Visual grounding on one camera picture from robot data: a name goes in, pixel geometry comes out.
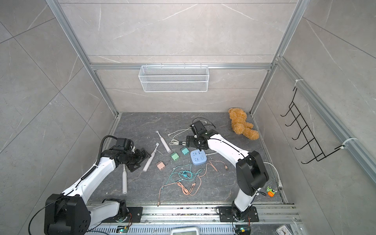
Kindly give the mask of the pink charger plug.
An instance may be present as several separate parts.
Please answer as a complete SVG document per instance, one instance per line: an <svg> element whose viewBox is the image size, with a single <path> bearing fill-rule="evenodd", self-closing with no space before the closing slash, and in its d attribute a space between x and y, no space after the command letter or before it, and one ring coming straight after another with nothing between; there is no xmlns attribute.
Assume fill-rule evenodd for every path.
<svg viewBox="0 0 376 235"><path fill-rule="evenodd" d="M160 162L158 162L158 163L156 164L156 167L157 167L160 171L162 171L162 170L165 168L165 164L164 164L162 161L160 161Z"/></svg>

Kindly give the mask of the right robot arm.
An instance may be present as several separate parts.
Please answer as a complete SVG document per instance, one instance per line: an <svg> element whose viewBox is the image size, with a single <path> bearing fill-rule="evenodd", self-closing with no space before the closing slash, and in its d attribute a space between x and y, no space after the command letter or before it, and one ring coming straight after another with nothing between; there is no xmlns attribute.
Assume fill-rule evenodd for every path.
<svg viewBox="0 0 376 235"><path fill-rule="evenodd" d="M228 160L235 168L239 192L232 202L231 214L238 221L246 220L256 211L252 204L256 194L269 181L269 175L261 155L257 151L243 150L225 140L216 130L207 130L202 121L190 125L192 136L187 136L186 147L213 150Z"/></svg>

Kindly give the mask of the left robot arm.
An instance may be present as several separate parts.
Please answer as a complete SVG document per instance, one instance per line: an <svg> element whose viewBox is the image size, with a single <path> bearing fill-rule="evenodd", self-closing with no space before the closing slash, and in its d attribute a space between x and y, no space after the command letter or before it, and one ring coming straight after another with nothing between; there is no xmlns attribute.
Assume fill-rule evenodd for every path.
<svg viewBox="0 0 376 235"><path fill-rule="evenodd" d="M103 145L107 138L116 140L109 149ZM127 138L106 135L99 147L93 166L69 188L60 194L52 194L42 210L45 212L44 233L46 235L84 235L90 227L112 218L116 222L131 219L126 201L105 199L97 206L87 206L93 192L101 182L118 166L123 165L131 172L151 155L144 149L137 149Z"/></svg>

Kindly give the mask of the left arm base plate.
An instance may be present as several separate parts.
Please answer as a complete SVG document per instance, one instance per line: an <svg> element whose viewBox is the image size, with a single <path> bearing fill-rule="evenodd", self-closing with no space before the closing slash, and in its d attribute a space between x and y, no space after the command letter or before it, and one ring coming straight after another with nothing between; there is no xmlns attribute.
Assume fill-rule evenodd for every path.
<svg viewBox="0 0 376 235"><path fill-rule="evenodd" d="M103 220L104 223L139 223L143 215L143 207L127 207L125 211Z"/></svg>

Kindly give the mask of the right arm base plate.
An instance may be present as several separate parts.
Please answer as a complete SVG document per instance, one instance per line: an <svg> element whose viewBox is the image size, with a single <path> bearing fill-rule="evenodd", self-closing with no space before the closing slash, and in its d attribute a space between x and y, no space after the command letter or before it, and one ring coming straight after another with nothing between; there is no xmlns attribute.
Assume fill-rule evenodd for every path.
<svg viewBox="0 0 376 235"><path fill-rule="evenodd" d="M236 206L217 207L217 213L221 222L246 221L259 222L259 216L256 207L250 206L241 212Z"/></svg>

